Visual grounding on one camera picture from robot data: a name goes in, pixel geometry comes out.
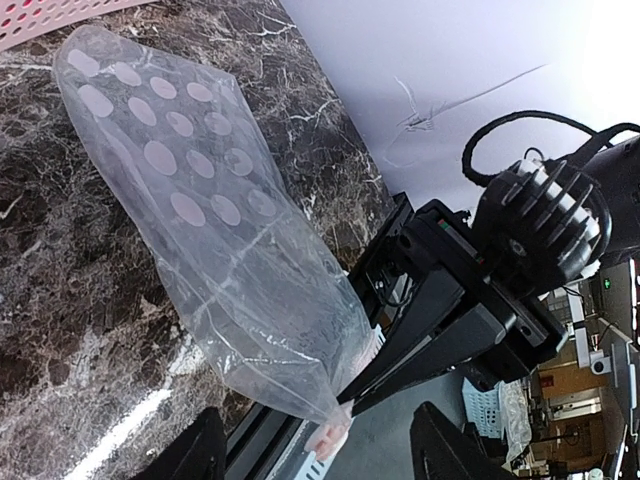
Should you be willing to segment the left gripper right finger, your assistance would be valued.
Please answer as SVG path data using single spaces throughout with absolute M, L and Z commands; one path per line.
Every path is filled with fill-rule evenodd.
M 413 414 L 410 445 L 415 480 L 499 480 L 515 476 L 490 461 L 433 403 Z

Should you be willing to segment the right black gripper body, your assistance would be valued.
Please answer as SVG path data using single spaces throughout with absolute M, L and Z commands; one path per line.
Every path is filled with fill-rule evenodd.
M 477 249 L 472 229 L 442 202 L 433 200 L 391 239 L 388 261 L 399 276 L 393 289 L 396 311 L 386 339 L 405 318 L 427 334 L 441 331 L 482 305 L 505 327 L 505 337 L 458 365 L 471 380 L 517 380 L 552 359 L 568 333 L 539 300 L 510 246 Z

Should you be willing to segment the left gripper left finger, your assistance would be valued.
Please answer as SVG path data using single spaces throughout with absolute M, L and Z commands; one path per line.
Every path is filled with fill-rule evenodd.
M 226 435 L 217 408 L 205 408 L 134 480 L 217 480 L 225 477 Z

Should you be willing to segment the clear zip top bag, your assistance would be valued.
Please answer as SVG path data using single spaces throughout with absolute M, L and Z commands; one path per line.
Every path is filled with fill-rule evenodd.
M 375 334 L 287 194 L 235 77 L 96 26 L 64 41 L 53 71 L 90 159 L 224 383 L 316 428 L 347 423 L 338 396 L 374 358 Z

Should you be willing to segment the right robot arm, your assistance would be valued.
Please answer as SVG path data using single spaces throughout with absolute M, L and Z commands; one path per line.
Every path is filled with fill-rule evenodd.
M 399 194 L 351 271 L 372 324 L 395 311 L 380 351 L 339 394 L 354 414 L 454 367 L 480 391 L 528 376 L 568 337 L 542 296 L 638 252 L 638 126 L 589 130 L 557 159 L 476 171 L 477 144 L 521 119 L 561 116 L 524 110 L 481 127 L 461 157 L 482 190 L 477 208 L 435 199 L 416 209 Z

